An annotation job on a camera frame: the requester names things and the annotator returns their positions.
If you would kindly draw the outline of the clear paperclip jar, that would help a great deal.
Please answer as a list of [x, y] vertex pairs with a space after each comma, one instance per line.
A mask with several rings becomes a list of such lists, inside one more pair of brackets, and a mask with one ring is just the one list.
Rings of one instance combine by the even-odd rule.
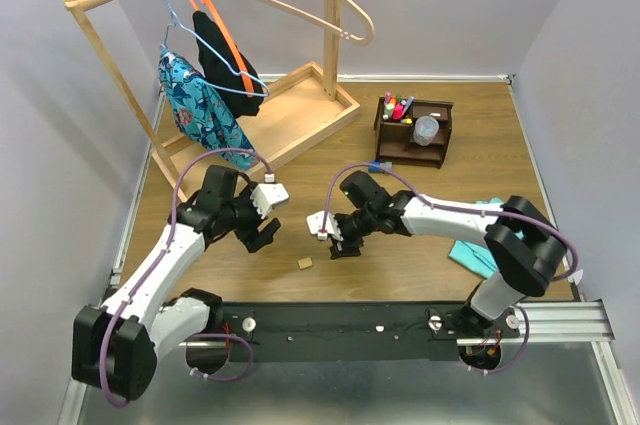
[[439, 122], [433, 116], [421, 116], [415, 120], [412, 138], [420, 146], [433, 143], [440, 130]]

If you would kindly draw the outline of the pink black highlighter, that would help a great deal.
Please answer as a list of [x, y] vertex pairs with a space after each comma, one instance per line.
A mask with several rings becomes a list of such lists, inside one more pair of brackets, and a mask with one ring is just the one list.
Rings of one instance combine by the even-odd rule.
[[400, 120], [404, 115], [404, 106], [402, 104], [397, 104], [392, 113], [393, 120]]

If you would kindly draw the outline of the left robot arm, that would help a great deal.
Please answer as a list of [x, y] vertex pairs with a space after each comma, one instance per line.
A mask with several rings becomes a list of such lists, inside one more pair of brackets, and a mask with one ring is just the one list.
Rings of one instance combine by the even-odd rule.
[[189, 289], [169, 294], [191, 264], [228, 234], [250, 253], [272, 243], [280, 227], [269, 213], [289, 194], [268, 174], [264, 182], [246, 174], [211, 166], [202, 186], [187, 201], [173, 202], [161, 236], [129, 280], [100, 306], [87, 305], [76, 315], [72, 332], [71, 376], [100, 389], [106, 400], [123, 408], [138, 399], [152, 381], [159, 361], [191, 337], [212, 339], [229, 352], [233, 343], [219, 296]]

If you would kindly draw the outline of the brown wooden desk organizer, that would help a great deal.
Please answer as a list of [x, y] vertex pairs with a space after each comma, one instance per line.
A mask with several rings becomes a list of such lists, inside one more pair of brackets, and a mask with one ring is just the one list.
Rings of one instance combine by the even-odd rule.
[[[445, 101], [415, 99], [399, 120], [388, 118], [385, 112], [392, 99], [378, 99], [374, 120], [375, 160], [393, 164], [419, 165], [441, 168], [444, 164], [452, 135], [452, 109]], [[433, 118], [436, 126], [434, 138], [427, 145], [419, 144], [414, 133], [420, 117]]]

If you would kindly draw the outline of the purple cap white marker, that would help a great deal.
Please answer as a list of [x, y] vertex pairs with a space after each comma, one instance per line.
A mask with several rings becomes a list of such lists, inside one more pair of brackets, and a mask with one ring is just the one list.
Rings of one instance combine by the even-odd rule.
[[414, 96], [409, 96], [404, 104], [403, 107], [403, 115], [407, 113], [407, 111], [409, 110], [409, 108], [411, 107], [411, 105], [413, 104], [415, 100]]

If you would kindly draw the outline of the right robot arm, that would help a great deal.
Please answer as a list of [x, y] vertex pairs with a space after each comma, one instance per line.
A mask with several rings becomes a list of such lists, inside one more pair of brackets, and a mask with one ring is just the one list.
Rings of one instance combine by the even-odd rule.
[[578, 266], [575, 244], [527, 199], [463, 203], [430, 197], [414, 186], [389, 193], [357, 166], [338, 172], [331, 184], [354, 207], [349, 214], [321, 213], [313, 235], [331, 242], [334, 259], [357, 256], [365, 237], [438, 236], [470, 242], [489, 251], [496, 271], [483, 280], [453, 315], [456, 332], [480, 337], [509, 309], [528, 297], [542, 297], [553, 281]]

